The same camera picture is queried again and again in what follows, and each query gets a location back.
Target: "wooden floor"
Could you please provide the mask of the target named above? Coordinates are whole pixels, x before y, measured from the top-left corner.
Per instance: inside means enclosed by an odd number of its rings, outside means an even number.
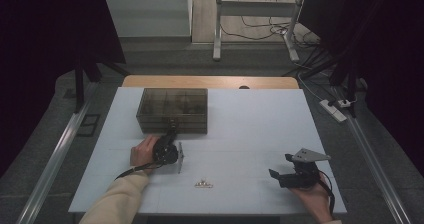
[[[241,0],[241,1],[259,1],[259,2],[294,2],[294,0]],[[243,17],[244,22],[248,25],[263,25],[269,24],[269,17]],[[215,33],[215,20],[216,20],[216,0],[193,0],[193,29],[192,29],[192,42],[193,43],[213,43]],[[287,23],[290,18],[272,17],[271,23]],[[265,27],[249,27],[245,25],[240,16],[222,17],[221,26],[227,33],[238,34],[250,38],[261,38],[271,34],[270,29],[272,26]],[[309,30],[301,24],[295,27],[295,34],[302,37],[308,33]],[[269,38],[262,40],[250,40],[238,36],[231,36],[222,33],[223,42],[283,42],[281,35],[272,35]],[[308,35],[307,41],[316,41],[315,35]]]

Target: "person's left hand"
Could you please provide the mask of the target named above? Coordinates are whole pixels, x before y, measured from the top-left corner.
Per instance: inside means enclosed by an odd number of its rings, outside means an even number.
[[[149,135],[140,144],[131,148],[130,165],[131,166],[142,166],[148,163],[153,163],[153,146],[159,137]],[[152,169],[145,169],[144,172],[149,174]]]

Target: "person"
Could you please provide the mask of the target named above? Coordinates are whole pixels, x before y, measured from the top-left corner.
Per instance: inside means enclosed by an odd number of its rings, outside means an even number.
[[[159,137],[149,135],[140,144],[131,148],[130,165],[142,166],[153,163],[153,146]],[[133,172],[117,178],[80,221],[91,223],[131,223],[141,205],[141,193],[149,182],[148,174],[152,169]],[[305,208],[318,223],[341,224],[334,220],[328,208],[327,192],[319,184],[310,189],[290,189],[299,197]]]

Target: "white tabletop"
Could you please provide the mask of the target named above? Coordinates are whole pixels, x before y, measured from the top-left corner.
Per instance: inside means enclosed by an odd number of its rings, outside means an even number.
[[[69,208],[85,212],[109,184],[129,168],[130,148],[145,137],[136,119],[143,88],[119,88]],[[307,213],[299,200],[280,188],[268,169],[294,173],[284,154],[302,147],[325,153],[302,90],[208,90],[208,134],[178,135],[184,150],[177,164],[151,174],[143,192],[142,214],[284,215]],[[335,213],[345,213],[327,161],[336,197]],[[195,188],[202,178],[213,188]]]

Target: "forearm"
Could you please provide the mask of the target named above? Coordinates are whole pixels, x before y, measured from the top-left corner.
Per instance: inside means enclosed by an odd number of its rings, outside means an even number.
[[[86,212],[80,223],[131,223],[149,179],[143,172],[118,178]]]

